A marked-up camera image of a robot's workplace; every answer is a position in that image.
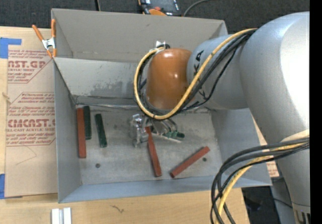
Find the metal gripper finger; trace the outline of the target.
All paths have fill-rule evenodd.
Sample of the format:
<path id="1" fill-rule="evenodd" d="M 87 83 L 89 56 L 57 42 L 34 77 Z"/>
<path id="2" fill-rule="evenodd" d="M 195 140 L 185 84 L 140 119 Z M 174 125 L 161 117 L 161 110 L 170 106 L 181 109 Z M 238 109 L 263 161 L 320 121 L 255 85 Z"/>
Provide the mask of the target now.
<path id="1" fill-rule="evenodd" d="M 142 114 L 135 114 L 130 119 L 130 125 L 135 130 L 143 130 L 145 128 L 145 120 L 146 118 Z"/>
<path id="2" fill-rule="evenodd" d="M 147 132 L 144 129 L 136 130 L 134 139 L 133 139 L 133 146 L 135 148 L 141 147 L 146 142 L 147 142 Z"/>

